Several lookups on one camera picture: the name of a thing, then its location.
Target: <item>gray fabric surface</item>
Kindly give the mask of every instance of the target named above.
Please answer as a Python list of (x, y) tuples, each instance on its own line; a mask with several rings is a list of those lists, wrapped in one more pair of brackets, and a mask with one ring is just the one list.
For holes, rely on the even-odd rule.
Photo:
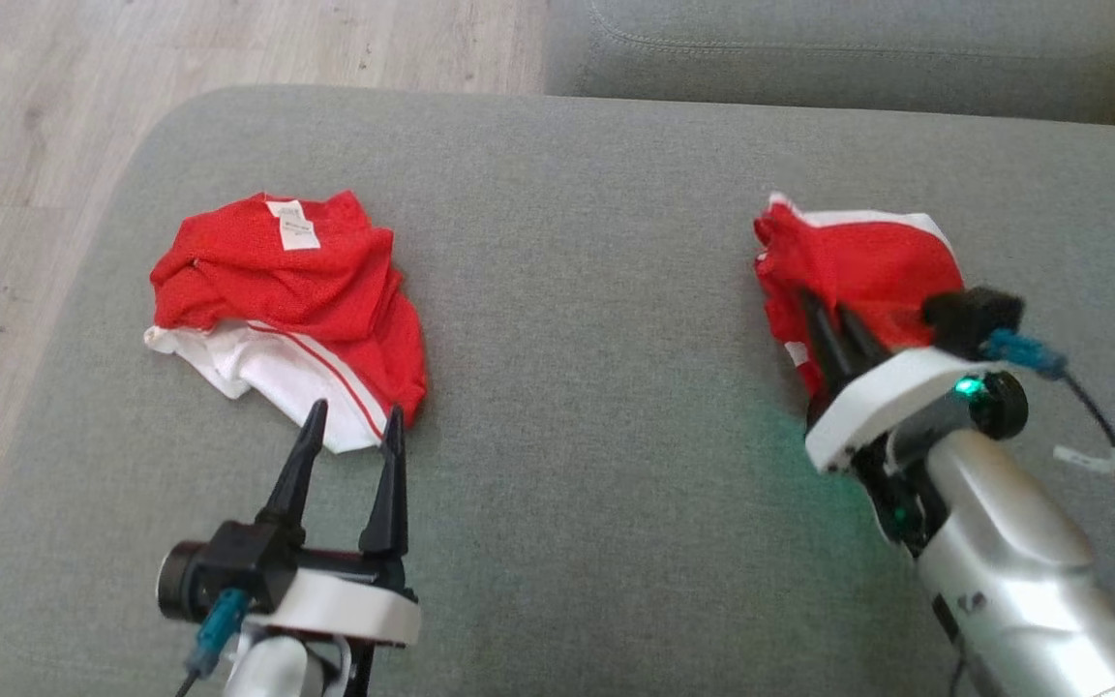
[(546, 91), (1115, 122), (1115, 0), (553, 0)]
[[(390, 694), (941, 694), (906, 561), (805, 462), (803, 400), (752, 272), (777, 187), (927, 211), (972, 282), (1022, 292), (1115, 419), (1115, 128), (969, 116), (337, 88), (219, 91), (151, 134), (28, 398), (0, 503), (0, 696), (156, 697), (194, 628), (158, 561), (251, 516), (295, 428), (140, 342), (183, 216), (353, 188), (397, 231), (430, 395), (408, 434), (420, 643)], [(1097, 548), (1115, 490), (1031, 380), (1012, 449)], [(307, 524), (349, 546), (379, 459), (324, 456)], [(198, 686), (201, 696), (215, 694)]]

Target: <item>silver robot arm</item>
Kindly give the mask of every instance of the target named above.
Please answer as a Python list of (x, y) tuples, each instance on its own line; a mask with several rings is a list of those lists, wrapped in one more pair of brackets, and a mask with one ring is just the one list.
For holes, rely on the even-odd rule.
[(917, 569), (981, 697), (1115, 697), (1115, 612), (1092, 548), (990, 437), (958, 430), (927, 455), (947, 507)]
[(929, 299), (935, 345), (896, 355), (853, 310), (840, 306), (833, 321), (814, 294), (802, 300), (827, 387), (808, 415), (811, 463), (866, 490), (881, 533), (910, 552), (979, 696), (1115, 697), (1115, 612), (1092, 572), (1087, 535), (996, 443), (1022, 430), (1027, 401), (995, 360), (1066, 377), (1114, 458), (1115, 436), (1065, 358), (1015, 333), (1021, 300), (993, 290)]
[(231, 660), (223, 697), (323, 697), (336, 675), (304, 641), (287, 635), (255, 638), (244, 631)]

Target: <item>robotic arm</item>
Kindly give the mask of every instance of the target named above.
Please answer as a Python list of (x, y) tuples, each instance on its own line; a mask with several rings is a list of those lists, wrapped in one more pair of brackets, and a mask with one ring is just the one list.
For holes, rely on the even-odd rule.
[[(327, 408), (323, 400), (312, 406), (251, 524), (226, 521), (211, 541), (181, 542), (163, 561), (158, 609), (201, 623), (180, 696), (212, 674), (234, 635), (225, 697), (363, 697), (376, 648), (419, 638), (420, 606), (403, 569), (407, 454), (399, 407), (385, 427), (385, 466), (359, 550), (304, 546), (301, 522)], [(320, 645), (337, 658), (322, 657)]]
[(1087, 538), (996, 443), (1022, 430), (1026, 394), (983, 348), (1017, 330), (1021, 300), (991, 290), (929, 300), (935, 345), (895, 356), (850, 309), (836, 309), (836, 327), (816, 297), (804, 303), (831, 393), (809, 414), (811, 462), (867, 491), (979, 694), (1115, 697), (1115, 612)]

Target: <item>white tag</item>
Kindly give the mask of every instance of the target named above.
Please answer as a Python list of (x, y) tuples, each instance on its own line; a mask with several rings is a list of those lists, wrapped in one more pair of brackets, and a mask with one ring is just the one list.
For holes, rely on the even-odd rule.
[(265, 202), (269, 212), (278, 217), (278, 234), (282, 238), (282, 250), (319, 250), (321, 241), (312, 221), (304, 217), (304, 206), (300, 202)]
[(1112, 454), (1107, 458), (1093, 458), (1090, 455), (1072, 449), (1072, 447), (1057, 445), (1053, 447), (1053, 457), (1060, 459), (1061, 463), (1088, 468), (1093, 473), (1115, 473), (1115, 447), (1112, 447)]
[(802, 341), (787, 341), (786, 351), (791, 355), (791, 360), (794, 361), (795, 366), (802, 366), (809, 360), (808, 355), (806, 355), (806, 345)]

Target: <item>blue cable connector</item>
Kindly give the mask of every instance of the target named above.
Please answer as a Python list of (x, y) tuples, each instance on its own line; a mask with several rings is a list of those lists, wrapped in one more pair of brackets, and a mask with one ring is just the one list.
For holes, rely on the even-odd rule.
[(201, 630), (195, 632), (195, 648), (188, 654), (183, 667), (188, 675), (206, 679), (217, 667), (222, 649), (231, 640), (240, 627), (243, 627), (244, 614), (248, 614), (248, 592), (239, 588), (229, 588), (217, 596), (209, 617), (201, 622)]
[(1025, 369), (1035, 370), (1048, 379), (1061, 379), (1066, 375), (1066, 355), (1053, 351), (1037, 339), (1015, 333), (1008, 329), (993, 330), (987, 337), (983, 356), (992, 361), (1006, 361)]

